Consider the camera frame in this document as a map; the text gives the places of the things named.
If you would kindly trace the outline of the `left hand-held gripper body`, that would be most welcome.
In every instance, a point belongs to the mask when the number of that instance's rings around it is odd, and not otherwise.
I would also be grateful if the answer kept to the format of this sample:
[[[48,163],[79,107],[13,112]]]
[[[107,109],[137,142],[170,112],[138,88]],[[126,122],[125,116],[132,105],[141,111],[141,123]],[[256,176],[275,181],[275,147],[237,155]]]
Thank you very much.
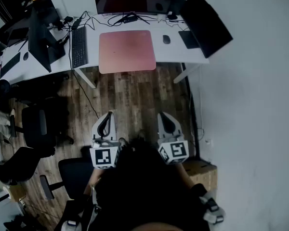
[[[94,168],[108,169],[117,166],[120,143],[116,136],[96,137],[93,136],[90,155]]]

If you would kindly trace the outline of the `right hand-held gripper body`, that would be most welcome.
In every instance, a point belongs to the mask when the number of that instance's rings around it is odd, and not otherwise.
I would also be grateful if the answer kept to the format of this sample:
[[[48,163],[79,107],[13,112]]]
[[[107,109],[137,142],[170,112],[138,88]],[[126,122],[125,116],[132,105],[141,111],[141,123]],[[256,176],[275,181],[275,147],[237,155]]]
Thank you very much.
[[[188,141],[176,135],[158,140],[158,152],[166,165],[182,163],[189,158]]]

